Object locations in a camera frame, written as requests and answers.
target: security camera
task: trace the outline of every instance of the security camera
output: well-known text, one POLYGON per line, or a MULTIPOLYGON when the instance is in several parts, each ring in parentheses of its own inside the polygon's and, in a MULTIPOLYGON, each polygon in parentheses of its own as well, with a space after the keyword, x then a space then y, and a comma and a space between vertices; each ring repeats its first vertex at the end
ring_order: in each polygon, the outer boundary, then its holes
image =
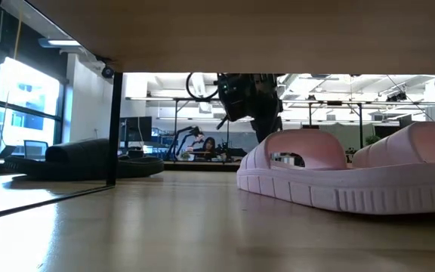
POLYGON ((102 77, 104 77, 105 79, 111 79, 114 73, 115 71, 113 71, 113 69, 108 67, 107 65, 102 69, 102 77))

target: ceiling light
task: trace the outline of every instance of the ceiling light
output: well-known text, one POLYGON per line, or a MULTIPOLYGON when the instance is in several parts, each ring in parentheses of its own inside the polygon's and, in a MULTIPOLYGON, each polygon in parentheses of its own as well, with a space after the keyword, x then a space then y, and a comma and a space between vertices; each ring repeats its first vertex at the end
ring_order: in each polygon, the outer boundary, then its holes
POLYGON ((327 78, 331 75, 330 74, 310 74, 310 76, 314 79, 324 79, 324 78, 327 78))
POLYGON ((157 117, 156 119, 158 119, 158 120, 188 120, 188 118, 182 118, 182 117, 177 117, 177 118, 174 118, 174 117, 157 117))
POLYGON ((43 48, 67 48, 81 46, 77 41, 72 39, 38 39, 38 43, 43 48))
POLYGON ((220 121, 218 118, 191 118, 195 121, 220 121))
MULTIPOLYGON (((310 122, 310 120, 309 119, 285 119, 285 120, 283 120, 283 122, 301 122, 301 123, 309 123, 310 122)), ((312 120, 312 122, 313 123, 320 123, 320 125, 324 125, 324 124, 326 124, 326 125, 334 125, 334 124, 337 124, 337 123, 340 123, 340 124, 342 124, 342 125, 347 125, 347 124, 350 124, 350 125, 355 125, 355 124, 357 124, 358 123, 358 121, 356 121, 356 120, 335 120, 335 121, 329 121, 329 120, 312 120)), ((391 125, 399 125, 399 122, 397 122, 397 121, 392 121, 392 122, 389 122, 388 120, 387 120, 387 122, 388 123, 390 123, 391 125)), ((383 123, 383 121, 366 121, 366 120, 363 120, 362 121, 362 123, 363 124, 381 124, 381 123, 383 123)))
POLYGON ((81 46, 75 40, 48 40, 48 43, 54 46, 81 46))
POLYGON ((288 79, 289 76, 290 76, 290 74, 285 74, 284 76, 279 76, 278 77, 278 82, 279 83, 284 83, 286 81, 286 79, 288 79))
POLYGON ((130 100, 145 100, 145 101, 173 101, 172 97, 127 97, 130 100))

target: black cable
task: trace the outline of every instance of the black cable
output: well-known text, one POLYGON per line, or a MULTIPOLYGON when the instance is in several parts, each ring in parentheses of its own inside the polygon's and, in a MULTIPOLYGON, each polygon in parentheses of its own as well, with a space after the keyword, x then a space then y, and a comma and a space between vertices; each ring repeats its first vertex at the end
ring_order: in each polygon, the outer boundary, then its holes
POLYGON ((191 93, 191 91, 189 89, 189 81, 190 81, 190 77, 193 76, 193 74, 194 73, 189 73, 189 75, 187 76, 187 79, 186 79, 186 90, 187 90, 187 93, 192 98, 194 98, 197 101, 200 101, 200 100, 209 100, 209 99, 213 98, 216 94, 218 94, 219 88, 213 94, 209 95, 208 97, 197 97, 193 93, 191 93))
POLYGON ((180 154, 180 150, 182 150, 182 146, 186 143, 187 138, 188 138, 189 136, 193 136, 193 134, 192 134, 192 133, 189 133, 189 134, 187 134, 186 136, 184 136, 184 139, 182 139, 182 142, 180 143, 179 149, 175 152, 174 156, 176 156, 176 157, 179 156, 179 154, 180 154))
POLYGON ((227 121, 227 116, 225 116, 222 120, 221 120, 221 122, 219 123, 219 125, 217 125, 217 127, 216 127, 216 130, 219 130, 223 125, 224 125, 224 123, 227 121))

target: laptop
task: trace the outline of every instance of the laptop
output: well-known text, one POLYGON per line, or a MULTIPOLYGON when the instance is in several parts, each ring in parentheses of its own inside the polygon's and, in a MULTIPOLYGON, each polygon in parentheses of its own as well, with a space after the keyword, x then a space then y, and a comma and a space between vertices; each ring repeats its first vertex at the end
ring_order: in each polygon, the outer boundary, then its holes
POLYGON ((3 151, 0 152, 0 159, 4 159, 7 156, 10 156, 14 150, 16 149, 16 146, 5 146, 3 151))

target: window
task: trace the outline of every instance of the window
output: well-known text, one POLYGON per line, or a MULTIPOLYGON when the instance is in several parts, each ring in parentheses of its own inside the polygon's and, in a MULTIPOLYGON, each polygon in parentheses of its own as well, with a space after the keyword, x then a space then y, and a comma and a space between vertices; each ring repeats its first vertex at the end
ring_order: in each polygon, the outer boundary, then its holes
MULTIPOLYGON (((60 83, 9 57, 0 66, 0 101, 56 115, 60 83)), ((28 119, 27 128, 42 127, 42 119, 28 119)))
POLYGON ((44 141, 49 146, 53 145, 55 127, 53 119, 12 109, 6 109, 6 118, 4 118, 4 114, 5 108, 0 107, 0 125, 5 124, 2 137, 0 133, 0 152, 4 145, 14 145, 18 148, 13 154, 23 155, 24 140, 44 141))

